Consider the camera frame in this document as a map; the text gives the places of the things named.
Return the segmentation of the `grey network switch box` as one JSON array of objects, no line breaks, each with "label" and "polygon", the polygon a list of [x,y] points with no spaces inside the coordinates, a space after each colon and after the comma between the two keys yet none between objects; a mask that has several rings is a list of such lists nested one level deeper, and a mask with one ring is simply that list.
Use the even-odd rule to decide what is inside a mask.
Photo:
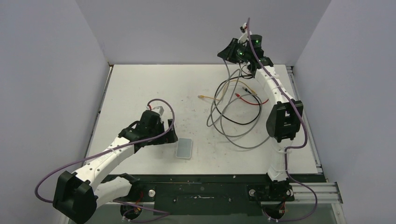
[{"label": "grey network switch box", "polygon": [[192,139],[180,138],[178,140],[176,157],[182,159],[191,158],[192,152]]}]

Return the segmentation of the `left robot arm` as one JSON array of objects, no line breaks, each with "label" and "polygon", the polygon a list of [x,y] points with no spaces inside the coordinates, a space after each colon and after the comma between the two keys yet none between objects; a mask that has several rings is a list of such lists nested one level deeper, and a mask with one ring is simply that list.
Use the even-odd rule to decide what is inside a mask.
[{"label": "left robot arm", "polygon": [[58,177],[52,206],[75,223],[84,224],[97,208],[114,199],[135,200],[139,196],[139,179],[126,173],[107,182],[104,179],[141,148],[178,141],[175,119],[168,119],[166,129],[162,114],[161,107],[144,111],[140,120],[122,129],[98,157],[90,157],[87,164],[72,173],[64,171]]}]

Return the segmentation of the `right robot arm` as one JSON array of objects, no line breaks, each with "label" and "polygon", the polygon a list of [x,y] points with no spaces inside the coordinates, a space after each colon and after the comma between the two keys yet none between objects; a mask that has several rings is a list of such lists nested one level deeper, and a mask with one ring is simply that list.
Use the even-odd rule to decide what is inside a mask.
[{"label": "right robot arm", "polygon": [[250,74],[263,87],[272,106],[266,121],[266,130],[274,150],[267,171],[273,182],[265,185],[264,194],[268,199],[276,200],[283,193],[282,186],[277,182],[288,179],[286,159],[300,130],[303,104],[300,100],[296,101],[285,89],[272,61],[264,56],[261,43],[262,36],[244,34],[240,39],[233,38],[218,53],[218,57],[234,64],[247,63]]}]

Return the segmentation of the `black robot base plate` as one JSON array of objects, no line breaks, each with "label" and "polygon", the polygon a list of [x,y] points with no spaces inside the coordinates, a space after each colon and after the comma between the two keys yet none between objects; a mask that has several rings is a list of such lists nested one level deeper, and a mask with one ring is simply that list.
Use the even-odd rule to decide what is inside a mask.
[{"label": "black robot base plate", "polygon": [[260,216],[280,218],[297,200],[298,183],[324,183],[323,175],[292,175],[272,182],[267,175],[136,175],[118,201],[153,203],[155,215]]}]

